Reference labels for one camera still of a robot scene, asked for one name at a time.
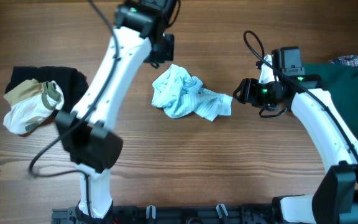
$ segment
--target striped fabric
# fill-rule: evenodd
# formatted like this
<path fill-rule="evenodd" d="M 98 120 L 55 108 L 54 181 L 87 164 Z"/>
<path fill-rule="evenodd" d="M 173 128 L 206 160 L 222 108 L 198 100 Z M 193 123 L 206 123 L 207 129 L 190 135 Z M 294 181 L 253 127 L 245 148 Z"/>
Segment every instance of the striped fabric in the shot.
<path fill-rule="evenodd" d="M 346 55 L 330 60 L 329 62 L 339 65 L 348 65 L 358 68 L 358 55 Z"/>
<path fill-rule="evenodd" d="M 170 118 L 192 112 L 213 121 L 218 115 L 231 115 L 232 97 L 202 88 L 203 82 L 184 68 L 171 67 L 153 82 L 152 105 L 163 108 Z"/>

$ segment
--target checkered fabric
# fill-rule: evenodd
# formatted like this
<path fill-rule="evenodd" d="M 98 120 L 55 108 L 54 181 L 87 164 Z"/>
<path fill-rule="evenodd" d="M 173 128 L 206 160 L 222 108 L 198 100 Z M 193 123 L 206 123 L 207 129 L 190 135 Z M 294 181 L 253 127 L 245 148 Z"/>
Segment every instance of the checkered fabric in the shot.
<path fill-rule="evenodd" d="M 358 68 L 358 55 L 347 55 L 330 60 L 329 62 L 339 65 L 348 65 Z"/>

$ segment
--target black cable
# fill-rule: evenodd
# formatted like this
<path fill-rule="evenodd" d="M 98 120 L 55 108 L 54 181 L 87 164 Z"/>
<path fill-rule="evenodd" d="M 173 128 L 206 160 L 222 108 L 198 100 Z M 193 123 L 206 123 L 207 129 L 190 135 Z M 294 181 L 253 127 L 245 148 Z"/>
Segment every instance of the black cable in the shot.
<path fill-rule="evenodd" d="M 346 144 L 349 146 L 349 150 L 352 152 L 354 158 L 356 159 L 357 165 L 358 165 L 358 154 L 356 152 L 356 149 L 354 148 L 354 145 L 352 144 L 351 140 L 349 139 L 349 137 L 347 136 L 347 134 L 345 133 L 345 131 L 343 130 L 342 126 L 339 124 L 338 120 L 335 118 L 335 116 L 332 114 L 332 112 L 329 110 L 329 108 L 314 94 L 312 94 L 312 92 L 310 92 L 308 89 L 306 89 L 305 87 L 303 87 L 301 84 L 299 84 L 298 82 L 293 81 L 292 79 L 290 79 L 286 74 L 282 73 L 281 71 L 277 70 L 276 68 L 274 68 L 271 64 L 269 64 L 266 60 L 264 60 L 248 43 L 247 34 L 252 34 L 257 40 L 258 43 L 261 45 L 262 47 L 262 43 L 259 40 L 259 38 L 256 36 L 256 34 L 254 32 L 252 32 L 251 30 L 247 30 L 244 32 L 244 42 L 246 43 L 246 46 L 249 48 L 249 50 L 259 59 L 261 60 L 264 64 L 266 64 L 269 68 L 271 68 L 281 80 L 285 80 L 286 82 L 291 83 L 292 85 L 295 85 L 296 87 L 298 87 L 299 89 L 301 89 L 302 91 L 304 91 L 305 93 L 309 94 L 314 100 L 316 100 L 322 107 L 323 110 L 325 110 L 325 112 L 327 112 L 327 114 L 331 117 L 332 121 L 334 121 L 336 127 L 338 128 L 339 132 L 342 134 L 343 138 L 345 139 Z"/>
<path fill-rule="evenodd" d="M 259 37 L 253 33 L 252 31 L 249 30 L 249 32 L 255 37 L 255 39 L 258 41 L 259 43 L 259 47 L 260 47 L 260 50 L 262 51 L 262 58 L 265 58 L 265 49 L 264 49 L 264 45 L 262 44 L 262 42 L 260 41 Z M 264 63 L 259 60 L 258 62 L 256 62 L 256 68 L 261 70 L 262 69 L 262 65 Z"/>
<path fill-rule="evenodd" d="M 106 81 L 103 83 L 103 86 L 101 87 L 99 93 L 96 95 L 94 101 L 89 106 L 88 111 L 68 131 L 66 131 L 65 133 L 63 133 L 59 137 L 57 137 L 50 144 L 48 144 L 44 149 L 42 149 L 40 152 L 38 152 L 37 155 L 35 155 L 35 157 L 31 160 L 31 162 L 29 164 L 28 171 L 29 171 L 29 174 L 31 176 L 33 176 L 33 177 L 56 177 L 56 176 L 59 176 L 59 175 L 72 174 L 72 173 L 75 173 L 75 172 L 79 172 L 79 173 L 84 174 L 85 188 L 86 188 L 86 204 L 87 204 L 87 207 L 88 207 L 89 219 L 92 221 L 92 214 L 91 214 L 91 209 L 90 209 L 90 203 L 91 202 L 90 202 L 90 193 L 89 193 L 89 191 L 90 191 L 90 188 L 89 188 L 89 175 L 87 173 L 83 172 L 82 170 L 68 170 L 68 171 L 63 171 L 63 172 L 57 172 L 57 173 L 54 173 L 54 174 L 40 174 L 38 172 L 34 172 L 34 170 L 33 170 L 34 164 L 37 162 L 37 160 L 44 153 L 46 153 L 54 144 L 56 144 L 57 142 L 61 141 L 64 138 L 66 138 L 70 133 L 72 133 L 76 128 L 78 128 L 87 119 L 87 117 L 93 112 L 93 110 L 96 108 L 96 105 L 97 105 L 98 101 L 100 100 L 100 98 L 102 97 L 105 89 L 107 88 L 107 85 L 109 84 L 109 81 L 112 79 L 112 76 L 114 75 L 114 72 L 115 72 L 116 67 L 117 67 L 117 61 L 120 60 L 120 58 L 119 58 L 119 43 L 118 43 L 118 39 L 117 39 L 116 35 L 114 34 L 114 29 L 112 28 L 111 24 L 108 22 L 106 17 L 103 15 L 103 13 L 95 6 L 93 1 L 88 0 L 88 2 L 91 4 L 92 8 L 98 13 L 99 17 L 107 25 L 108 29 L 110 30 L 110 32 L 112 34 L 112 37 L 114 39 L 115 49 L 116 49 L 116 52 L 115 52 L 115 54 L 113 56 L 114 62 L 112 64 L 112 67 L 110 69 L 110 72 L 109 72 L 109 75 L 108 75 Z"/>
<path fill-rule="evenodd" d="M 171 27 L 171 26 L 175 23 L 175 21 L 177 20 L 178 15 L 179 15 L 180 5 L 181 5 L 181 0 L 178 0 L 178 10 L 177 10 L 177 13 L 176 13 L 175 17 L 173 18 L 172 22 L 167 26 L 167 29 L 168 29 L 169 27 Z"/>

